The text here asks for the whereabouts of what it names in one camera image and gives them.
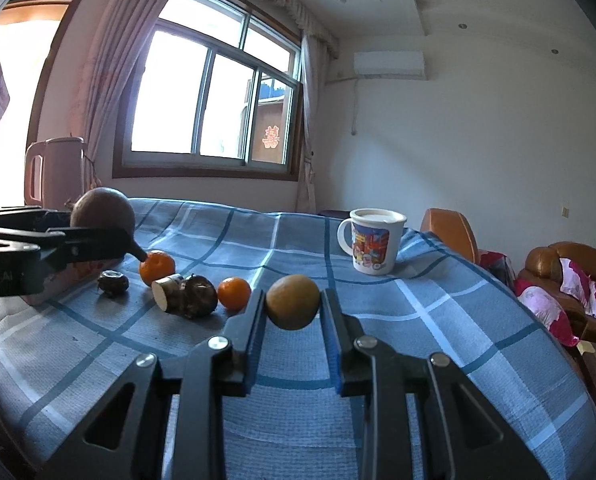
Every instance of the orange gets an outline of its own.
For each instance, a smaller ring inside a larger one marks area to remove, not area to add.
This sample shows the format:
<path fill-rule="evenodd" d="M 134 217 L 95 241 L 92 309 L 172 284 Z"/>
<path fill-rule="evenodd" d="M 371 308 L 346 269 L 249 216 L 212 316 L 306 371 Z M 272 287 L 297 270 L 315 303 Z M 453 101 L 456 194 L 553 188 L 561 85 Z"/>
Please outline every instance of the orange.
<path fill-rule="evenodd" d="M 227 278 L 218 285 L 218 300 L 227 310 L 244 308 L 251 296 L 251 287 L 242 278 Z"/>
<path fill-rule="evenodd" d="M 176 263 L 164 251 L 150 251 L 147 253 L 147 259 L 140 262 L 138 271 L 144 284 L 152 286 L 152 282 L 175 274 Z"/>

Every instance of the wall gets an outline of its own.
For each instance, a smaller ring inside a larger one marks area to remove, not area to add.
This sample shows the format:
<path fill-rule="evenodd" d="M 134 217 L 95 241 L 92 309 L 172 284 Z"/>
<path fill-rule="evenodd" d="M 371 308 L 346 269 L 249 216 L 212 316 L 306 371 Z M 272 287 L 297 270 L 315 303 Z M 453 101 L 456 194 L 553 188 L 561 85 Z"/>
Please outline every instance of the wall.
<path fill-rule="evenodd" d="M 428 81 L 326 85 L 316 141 L 317 206 L 425 209 L 469 220 L 478 245 L 511 256 L 558 240 L 596 247 L 596 74 L 485 37 L 344 41 L 329 78 L 362 50 L 422 49 Z M 562 202 L 569 219 L 561 216 Z"/>
<path fill-rule="evenodd" d="M 60 44 L 41 110 L 38 140 L 70 134 L 69 113 L 80 84 L 81 69 L 91 39 L 108 0 L 82 0 Z M 256 3 L 276 19 L 295 28 L 283 11 L 270 2 Z M 221 202 L 262 211 L 293 211 L 296 182 L 245 180 L 233 178 L 126 178 L 111 179 L 115 117 L 105 128 L 96 172 L 105 186 L 115 187 L 128 196 L 151 196 Z"/>

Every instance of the white air conditioner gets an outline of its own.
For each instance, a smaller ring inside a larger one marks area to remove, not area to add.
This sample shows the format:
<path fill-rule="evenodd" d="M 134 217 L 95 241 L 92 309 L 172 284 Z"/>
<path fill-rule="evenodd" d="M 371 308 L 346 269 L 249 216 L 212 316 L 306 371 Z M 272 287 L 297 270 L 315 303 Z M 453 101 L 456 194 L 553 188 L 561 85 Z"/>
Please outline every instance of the white air conditioner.
<path fill-rule="evenodd" d="M 425 57 L 419 50 L 356 52 L 354 69 L 359 78 L 425 80 Z"/>

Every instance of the blue checkered tablecloth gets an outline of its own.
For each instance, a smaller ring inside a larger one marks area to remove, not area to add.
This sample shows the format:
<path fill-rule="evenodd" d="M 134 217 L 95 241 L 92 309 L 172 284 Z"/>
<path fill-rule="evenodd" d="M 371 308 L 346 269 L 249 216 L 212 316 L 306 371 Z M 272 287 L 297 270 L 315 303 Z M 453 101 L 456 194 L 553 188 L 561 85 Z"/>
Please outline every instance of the blue checkered tablecloth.
<path fill-rule="evenodd" d="M 552 479 L 566 479 L 593 445 L 592 402 L 557 343 L 500 282 L 433 235 L 406 230 L 393 273 L 371 277 L 353 269 L 331 218 L 173 200 L 132 205 L 137 242 L 167 251 L 182 274 L 215 284 L 241 276 L 263 288 L 306 274 L 398 352 L 446 352 Z M 87 282 L 37 307 L 0 299 L 0 416 L 38 465 L 139 353 L 184 355 L 223 326 L 222 306 L 193 322 L 163 313 L 137 264 L 127 256 L 118 267 L 130 279 L 122 298 Z M 268 322 L 251 395 L 224 400 L 228 477 L 357 478 L 362 409 L 361 399 L 331 387 L 318 320 L 296 332 Z M 166 463 L 173 422 L 168 435 Z M 417 455 L 415 432 L 412 446 Z"/>

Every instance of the pink kettle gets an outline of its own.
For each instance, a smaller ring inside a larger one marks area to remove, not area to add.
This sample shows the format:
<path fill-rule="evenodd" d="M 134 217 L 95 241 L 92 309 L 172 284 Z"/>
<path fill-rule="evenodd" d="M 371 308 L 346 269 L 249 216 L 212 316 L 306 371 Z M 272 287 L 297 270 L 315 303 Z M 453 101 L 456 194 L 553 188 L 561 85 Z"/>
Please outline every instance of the pink kettle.
<path fill-rule="evenodd" d="M 58 137 L 29 146 L 25 155 L 25 204 L 64 210 L 66 202 L 76 202 L 85 192 L 85 147 L 80 137 Z M 34 170 L 38 159 L 40 166 Z"/>

